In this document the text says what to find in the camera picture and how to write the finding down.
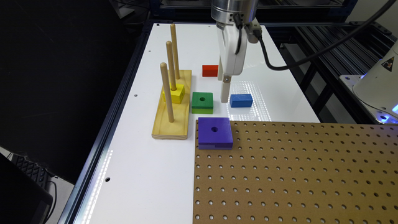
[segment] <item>pegboard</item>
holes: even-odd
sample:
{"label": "pegboard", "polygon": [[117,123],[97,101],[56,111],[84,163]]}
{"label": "pegboard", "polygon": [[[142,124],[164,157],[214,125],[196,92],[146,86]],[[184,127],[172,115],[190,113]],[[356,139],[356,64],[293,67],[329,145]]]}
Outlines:
{"label": "pegboard", "polygon": [[196,140],[194,224],[398,223],[398,126],[231,129],[232,150],[199,150]]}

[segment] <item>red block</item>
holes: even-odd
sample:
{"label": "red block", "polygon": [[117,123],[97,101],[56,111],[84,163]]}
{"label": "red block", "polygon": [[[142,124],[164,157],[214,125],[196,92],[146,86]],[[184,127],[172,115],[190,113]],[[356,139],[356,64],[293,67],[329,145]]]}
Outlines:
{"label": "red block", "polygon": [[203,77],[217,77],[218,65],[202,65],[201,68]]}

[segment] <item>blue light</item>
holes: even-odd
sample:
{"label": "blue light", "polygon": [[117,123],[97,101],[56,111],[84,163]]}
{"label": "blue light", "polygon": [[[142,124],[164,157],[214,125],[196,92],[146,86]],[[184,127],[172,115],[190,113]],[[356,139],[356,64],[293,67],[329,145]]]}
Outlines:
{"label": "blue light", "polygon": [[385,119],[381,119],[382,123],[387,123],[387,120],[390,118],[390,116],[384,116]]}
{"label": "blue light", "polygon": [[396,113],[396,114],[398,114],[398,105],[397,106],[395,106],[393,109],[392,109],[392,111],[394,112],[394,113]]}

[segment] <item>purple block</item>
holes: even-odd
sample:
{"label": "purple block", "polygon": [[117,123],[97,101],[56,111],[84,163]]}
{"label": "purple block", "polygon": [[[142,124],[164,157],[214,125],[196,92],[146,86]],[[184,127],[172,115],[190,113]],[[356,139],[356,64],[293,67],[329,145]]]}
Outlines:
{"label": "purple block", "polygon": [[199,118],[199,149],[232,149],[229,118]]}

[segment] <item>wooden peg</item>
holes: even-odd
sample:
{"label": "wooden peg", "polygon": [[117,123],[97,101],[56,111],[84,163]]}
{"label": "wooden peg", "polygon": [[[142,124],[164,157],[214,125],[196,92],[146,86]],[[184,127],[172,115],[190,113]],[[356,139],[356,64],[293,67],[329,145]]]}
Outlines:
{"label": "wooden peg", "polygon": [[162,73],[164,95],[166,97],[167,114],[169,115],[169,122],[174,122],[172,95],[170,92],[169,76],[167,75],[166,63],[160,63],[160,72]]}
{"label": "wooden peg", "polygon": [[174,76],[174,63],[173,63],[173,50],[172,43],[170,41],[166,42],[167,58],[169,60],[169,70],[170,70],[170,83],[172,84],[172,91],[175,91],[177,87],[175,86],[175,76]]}
{"label": "wooden peg", "polygon": [[175,78],[180,79],[180,66],[178,65],[177,33],[175,31],[175,24],[171,24],[170,29],[172,31]]}

